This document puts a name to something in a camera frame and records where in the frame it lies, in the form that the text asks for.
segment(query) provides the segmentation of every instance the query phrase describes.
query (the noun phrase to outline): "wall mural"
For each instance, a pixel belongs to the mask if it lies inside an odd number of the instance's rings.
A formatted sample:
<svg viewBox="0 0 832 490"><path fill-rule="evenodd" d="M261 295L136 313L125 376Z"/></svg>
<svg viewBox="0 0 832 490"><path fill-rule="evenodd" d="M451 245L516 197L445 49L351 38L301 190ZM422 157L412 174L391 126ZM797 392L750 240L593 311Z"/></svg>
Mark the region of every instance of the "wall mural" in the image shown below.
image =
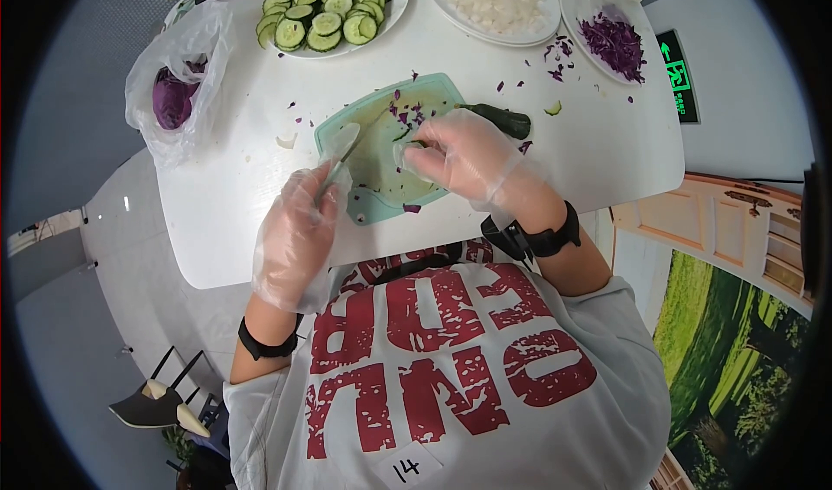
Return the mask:
<svg viewBox="0 0 832 490"><path fill-rule="evenodd" d="M809 321L673 250L653 343L671 394L668 447L699 490L739 486L783 412Z"/></svg>

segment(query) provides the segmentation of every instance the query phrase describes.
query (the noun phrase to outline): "gloved hand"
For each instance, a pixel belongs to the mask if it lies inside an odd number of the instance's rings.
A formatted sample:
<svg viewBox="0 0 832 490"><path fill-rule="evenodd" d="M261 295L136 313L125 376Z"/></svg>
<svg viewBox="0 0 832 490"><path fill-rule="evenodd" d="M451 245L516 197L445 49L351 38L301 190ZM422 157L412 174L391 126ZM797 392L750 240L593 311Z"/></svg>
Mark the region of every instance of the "gloved hand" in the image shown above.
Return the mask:
<svg viewBox="0 0 832 490"><path fill-rule="evenodd" d="M467 109L422 123L413 140L393 149L397 165L490 211L503 228L546 182L494 124Z"/></svg>
<svg viewBox="0 0 832 490"><path fill-rule="evenodd" d="M315 206L333 162L295 171L265 215L255 245L251 287L265 302L292 313L314 313L328 298L326 272L335 223L352 186L347 167Z"/></svg>

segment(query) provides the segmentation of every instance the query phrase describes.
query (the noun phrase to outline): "person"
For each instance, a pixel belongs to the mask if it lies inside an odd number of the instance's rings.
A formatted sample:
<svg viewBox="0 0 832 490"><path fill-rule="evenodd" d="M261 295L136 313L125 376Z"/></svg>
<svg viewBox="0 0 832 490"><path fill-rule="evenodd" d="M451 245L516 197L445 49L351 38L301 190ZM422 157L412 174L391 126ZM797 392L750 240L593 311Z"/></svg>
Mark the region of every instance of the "person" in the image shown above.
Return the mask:
<svg viewBox="0 0 832 490"><path fill-rule="evenodd" d="M567 203L490 121L452 110L414 140L396 150L407 170L528 234L565 225ZM315 204L328 171L293 174L260 228L224 386L238 488L648 484L668 388L631 288L583 229L539 275L483 239L321 273L348 191ZM321 277L328 302L290 354Z"/></svg>

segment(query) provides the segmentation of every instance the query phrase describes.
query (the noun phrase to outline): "person's left hand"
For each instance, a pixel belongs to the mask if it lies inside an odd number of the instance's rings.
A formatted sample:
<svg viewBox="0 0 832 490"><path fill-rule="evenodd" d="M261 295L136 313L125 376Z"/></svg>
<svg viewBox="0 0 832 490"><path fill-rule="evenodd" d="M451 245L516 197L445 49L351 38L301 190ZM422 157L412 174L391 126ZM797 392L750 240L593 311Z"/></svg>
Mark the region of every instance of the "person's left hand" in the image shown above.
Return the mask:
<svg viewBox="0 0 832 490"><path fill-rule="evenodd" d="M332 165L293 172L257 234L252 288L265 302L289 312L316 311L327 297L326 292L317 293L325 291L323 286L306 292L325 274L335 223L346 210L351 181L343 177L327 187L315 205L315 194Z"/></svg>

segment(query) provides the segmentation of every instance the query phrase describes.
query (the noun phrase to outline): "wristwatch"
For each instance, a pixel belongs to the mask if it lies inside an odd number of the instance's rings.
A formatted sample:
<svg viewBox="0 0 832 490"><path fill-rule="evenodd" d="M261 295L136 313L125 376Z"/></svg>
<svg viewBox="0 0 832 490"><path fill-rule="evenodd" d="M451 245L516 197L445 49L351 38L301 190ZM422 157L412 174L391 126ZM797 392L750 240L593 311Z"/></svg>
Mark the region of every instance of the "wristwatch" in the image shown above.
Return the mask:
<svg viewBox="0 0 832 490"><path fill-rule="evenodd" d="M547 228L538 234L528 234L523 226L517 225L535 257L554 256L568 243L581 245L581 224L578 223L575 207L569 201L564 203L567 205L567 220L557 232Z"/></svg>
<svg viewBox="0 0 832 490"><path fill-rule="evenodd" d="M298 347L298 327L300 326L300 320L302 320L304 316L298 313L298 321L295 324L295 331L292 331L292 334L289 335L289 338L281 345L266 345L258 342L251 333L249 333L249 329L245 327L245 317L243 316L242 321L240 322L240 330L237 331L237 336L240 337L240 341L243 343L243 346L246 350L251 353L251 358L255 360L259 360L261 357L266 359L274 359L280 356L289 356L292 354L292 351Z"/></svg>

